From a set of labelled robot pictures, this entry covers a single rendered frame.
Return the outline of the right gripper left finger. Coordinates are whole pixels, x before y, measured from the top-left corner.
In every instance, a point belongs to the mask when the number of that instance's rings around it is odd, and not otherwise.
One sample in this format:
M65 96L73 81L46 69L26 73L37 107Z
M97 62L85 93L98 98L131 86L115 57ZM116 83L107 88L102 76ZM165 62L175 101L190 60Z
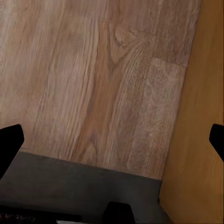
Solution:
M0 180L24 142L20 124L0 130Z

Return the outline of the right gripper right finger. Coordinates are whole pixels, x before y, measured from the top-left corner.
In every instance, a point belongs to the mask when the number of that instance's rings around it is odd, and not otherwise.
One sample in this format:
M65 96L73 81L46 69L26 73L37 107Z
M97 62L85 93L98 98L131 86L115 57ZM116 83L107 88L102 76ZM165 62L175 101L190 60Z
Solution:
M224 126L214 124L210 132L209 140L224 162Z

